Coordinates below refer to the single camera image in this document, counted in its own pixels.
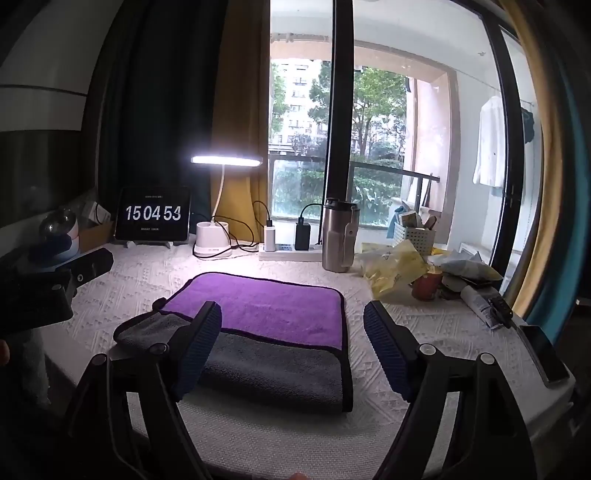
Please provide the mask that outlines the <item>purple and grey towel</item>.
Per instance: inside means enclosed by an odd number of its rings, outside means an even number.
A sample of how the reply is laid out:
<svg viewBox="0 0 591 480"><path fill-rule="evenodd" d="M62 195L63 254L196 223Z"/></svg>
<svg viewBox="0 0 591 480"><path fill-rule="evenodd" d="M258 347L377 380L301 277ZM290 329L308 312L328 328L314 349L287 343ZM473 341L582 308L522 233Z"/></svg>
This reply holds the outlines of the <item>purple and grey towel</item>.
<svg viewBox="0 0 591 480"><path fill-rule="evenodd" d="M207 301L221 307L221 331L194 387L307 414L352 411L345 299L329 287L199 274L113 339L127 352L166 341Z"/></svg>

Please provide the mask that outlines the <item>white textured table cloth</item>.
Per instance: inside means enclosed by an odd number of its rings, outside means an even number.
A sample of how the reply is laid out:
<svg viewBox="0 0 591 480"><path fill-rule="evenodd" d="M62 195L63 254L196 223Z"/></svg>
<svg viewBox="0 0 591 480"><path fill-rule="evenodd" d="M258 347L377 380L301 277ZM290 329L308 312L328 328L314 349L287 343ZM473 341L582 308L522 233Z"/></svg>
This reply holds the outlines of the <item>white textured table cloth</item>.
<svg viewBox="0 0 591 480"><path fill-rule="evenodd" d="M391 390L363 327L372 298L365 279L246 254L199 260L187 245L114 245L111 253L111 270L78 290L72 319L41 331L48 359L66 378L77 382L91 357L113 346L122 322L188 280L236 299L237 276L262 278L253 302L280 310L295 345L266 345L223 328L179 405L198 453L209 466L249 478L377 473L408 405Z"/></svg>

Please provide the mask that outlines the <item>round blue white gadget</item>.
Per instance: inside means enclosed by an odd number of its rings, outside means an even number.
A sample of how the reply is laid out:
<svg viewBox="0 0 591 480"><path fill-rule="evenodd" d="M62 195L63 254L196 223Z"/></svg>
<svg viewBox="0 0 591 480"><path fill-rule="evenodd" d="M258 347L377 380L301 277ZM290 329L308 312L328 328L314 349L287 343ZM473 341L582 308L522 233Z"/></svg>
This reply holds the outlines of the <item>round blue white gadget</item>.
<svg viewBox="0 0 591 480"><path fill-rule="evenodd" d="M39 238L40 242L29 250L28 259L32 264L49 267L73 259L80 250L75 212L66 207L51 212L39 226Z"/></svg>

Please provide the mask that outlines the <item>cardboard box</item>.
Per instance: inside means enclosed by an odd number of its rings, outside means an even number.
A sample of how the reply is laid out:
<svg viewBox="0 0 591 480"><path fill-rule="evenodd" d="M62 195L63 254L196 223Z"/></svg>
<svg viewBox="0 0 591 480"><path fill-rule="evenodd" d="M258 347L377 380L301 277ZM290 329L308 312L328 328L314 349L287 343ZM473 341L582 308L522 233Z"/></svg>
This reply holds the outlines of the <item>cardboard box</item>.
<svg viewBox="0 0 591 480"><path fill-rule="evenodd" d="M112 215L96 201L88 201L79 220L80 252L87 253L109 243L113 228Z"/></svg>

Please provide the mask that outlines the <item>black smartphone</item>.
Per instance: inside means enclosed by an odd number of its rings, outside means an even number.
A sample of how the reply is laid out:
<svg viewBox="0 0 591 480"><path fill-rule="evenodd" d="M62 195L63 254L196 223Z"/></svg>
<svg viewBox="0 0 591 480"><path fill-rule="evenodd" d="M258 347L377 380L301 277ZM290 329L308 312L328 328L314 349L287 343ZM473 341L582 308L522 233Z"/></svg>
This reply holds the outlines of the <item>black smartphone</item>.
<svg viewBox="0 0 591 480"><path fill-rule="evenodd" d="M520 325L517 331L548 388L564 383L570 378L553 344L539 326Z"/></svg>

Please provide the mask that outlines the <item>white tube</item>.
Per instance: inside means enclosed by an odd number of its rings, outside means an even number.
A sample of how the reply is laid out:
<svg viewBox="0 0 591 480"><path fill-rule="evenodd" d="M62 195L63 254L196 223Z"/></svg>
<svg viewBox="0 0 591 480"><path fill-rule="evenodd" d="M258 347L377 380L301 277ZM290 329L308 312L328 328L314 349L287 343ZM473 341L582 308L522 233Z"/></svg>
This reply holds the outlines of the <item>white tube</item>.
<svg viewBox="0 0 591 480"><path fill-rule="evenodd" d="M499 312L471 286L464 287L460 296L488 329L495 330L503 326Z"/></svg>

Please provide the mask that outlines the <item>tablet showing clock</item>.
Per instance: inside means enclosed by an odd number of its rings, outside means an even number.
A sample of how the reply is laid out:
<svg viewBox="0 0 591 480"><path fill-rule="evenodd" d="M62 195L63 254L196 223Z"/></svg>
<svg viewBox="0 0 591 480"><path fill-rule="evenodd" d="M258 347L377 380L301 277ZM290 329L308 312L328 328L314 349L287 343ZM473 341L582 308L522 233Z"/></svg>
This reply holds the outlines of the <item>tablet showing clock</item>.
<svg viewBox="0 0 591 480"><path fill-rule="evenodd" d="M114 239L134 243L184 243L189 236L190 192L150 188L122 194L116 205Z"/></svg>

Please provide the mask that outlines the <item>red cup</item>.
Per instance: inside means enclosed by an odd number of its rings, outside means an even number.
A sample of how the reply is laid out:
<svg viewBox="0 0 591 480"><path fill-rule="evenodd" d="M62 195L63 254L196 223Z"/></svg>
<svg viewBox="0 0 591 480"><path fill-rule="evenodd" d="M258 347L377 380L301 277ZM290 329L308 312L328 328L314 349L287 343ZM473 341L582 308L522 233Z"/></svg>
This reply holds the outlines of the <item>red cup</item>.
<svg viewBox="0 0 591 480"><path fill-rule="evenodd" d="M420 301L434 300L443 278L442 273L426 273L414 281L412 295Z"/></svg>

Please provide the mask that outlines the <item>white desk lamp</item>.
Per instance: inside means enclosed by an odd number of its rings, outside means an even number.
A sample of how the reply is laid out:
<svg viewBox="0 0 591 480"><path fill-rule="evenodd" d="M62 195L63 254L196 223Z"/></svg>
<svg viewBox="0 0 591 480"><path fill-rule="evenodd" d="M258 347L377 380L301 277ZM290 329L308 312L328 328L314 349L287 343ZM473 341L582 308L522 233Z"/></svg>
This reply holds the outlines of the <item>white desk lamp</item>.
<svg viewBox="0 0 591 480"><path fill-rule="evenodd" d="M231 256L235 250L250 253L256 247L256 235L249 223L238 221L228 216L218 217L219 205L225 186L226 168L256 168L262 165L262 160L256 157L235 156L222 154L199 154L190 158L195 165L221 167L217 194L211 207L211 217L195 224L195 240L191 249L192 255L199 260L216 260ZM230 222L245 226L249 231L249 241L240 241L230 230Z"/></svg>

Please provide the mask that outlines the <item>white plastic basket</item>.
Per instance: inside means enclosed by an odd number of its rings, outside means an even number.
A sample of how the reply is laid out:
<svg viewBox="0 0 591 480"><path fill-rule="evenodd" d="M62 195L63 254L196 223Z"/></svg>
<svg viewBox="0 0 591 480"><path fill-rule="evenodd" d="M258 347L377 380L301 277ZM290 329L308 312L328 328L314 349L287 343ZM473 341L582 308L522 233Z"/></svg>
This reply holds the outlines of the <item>white plastic basket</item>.
<svg viewBox="0 0 591 480"><path fill-rule="evenodd" d="M430 256L434 247L436 232L418 227L394 225L394 245L409 240L422 256Z"/></svg>

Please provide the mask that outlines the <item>white charger adapter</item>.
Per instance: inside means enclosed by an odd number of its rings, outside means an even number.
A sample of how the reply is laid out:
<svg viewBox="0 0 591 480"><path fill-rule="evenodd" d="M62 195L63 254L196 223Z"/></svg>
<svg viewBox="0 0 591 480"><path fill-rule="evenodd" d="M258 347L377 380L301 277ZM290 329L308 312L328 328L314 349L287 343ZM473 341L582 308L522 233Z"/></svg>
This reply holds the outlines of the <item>white charger adapter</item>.
<svg viewBox="0 0 591 480"><path fill-rule="evenodd" d="M266 252L276 251L276 228L273 225L264 226L263 247Z"/></svg>

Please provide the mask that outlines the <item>white power strip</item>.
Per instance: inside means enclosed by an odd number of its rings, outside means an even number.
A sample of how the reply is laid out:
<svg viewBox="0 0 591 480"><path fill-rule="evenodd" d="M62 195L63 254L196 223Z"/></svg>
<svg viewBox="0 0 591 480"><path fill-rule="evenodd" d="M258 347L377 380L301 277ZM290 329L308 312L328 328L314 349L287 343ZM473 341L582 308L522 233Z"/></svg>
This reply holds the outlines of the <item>white power strip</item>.
<svg viewBox="0 0 591 480"><path fill-rule="evenodd" d="M260 245L257 257L262 261L321 262L322 246L311 245L308 250L296 250L294 245L277 244L276 250L266 251L264 246Z"/></svg>

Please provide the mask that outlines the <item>stainless steel thermos bottle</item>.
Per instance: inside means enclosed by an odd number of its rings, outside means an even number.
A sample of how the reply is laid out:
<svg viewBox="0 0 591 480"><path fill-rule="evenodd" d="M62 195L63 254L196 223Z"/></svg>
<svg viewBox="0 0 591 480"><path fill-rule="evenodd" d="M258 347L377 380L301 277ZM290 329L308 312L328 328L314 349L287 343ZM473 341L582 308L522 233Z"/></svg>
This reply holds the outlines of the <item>stainless steel thermos bottle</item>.
<svg viewBox="0 0 591 480"><path fill-rule="evenodd" d="M355 258L360 208L356 203L328 198L325 200L324 215L322 267L331 272L346 273Z"/></svg>

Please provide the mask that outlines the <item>white hanging shirt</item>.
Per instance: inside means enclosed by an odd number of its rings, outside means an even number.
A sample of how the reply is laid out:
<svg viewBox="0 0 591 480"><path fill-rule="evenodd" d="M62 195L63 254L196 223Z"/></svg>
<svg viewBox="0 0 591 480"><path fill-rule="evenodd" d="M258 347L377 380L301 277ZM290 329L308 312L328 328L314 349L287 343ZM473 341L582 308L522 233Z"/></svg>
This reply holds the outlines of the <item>white hanging shirt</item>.
<svg viewBox="0 0 591 480"><path fill-rule="evenodd" d="M504 186L506 135L503 100L492 96L480 110L477 161L473 183L491 188Z"/></svg>

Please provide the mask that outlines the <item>yellow teal right curtain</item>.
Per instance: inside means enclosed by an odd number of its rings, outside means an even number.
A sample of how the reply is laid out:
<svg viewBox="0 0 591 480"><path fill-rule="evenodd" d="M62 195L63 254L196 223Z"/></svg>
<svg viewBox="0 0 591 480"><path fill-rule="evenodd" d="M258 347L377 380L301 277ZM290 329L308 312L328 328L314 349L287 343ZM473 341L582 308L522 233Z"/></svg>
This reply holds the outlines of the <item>yellow teal right curtain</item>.
<svg viewBox="0 0 591 480"><path fill-rule="evenodd" d="M516 312L557 340L590 254L590 33L587 1L505 1L533 77L542 130L541 200Z"/></svg>

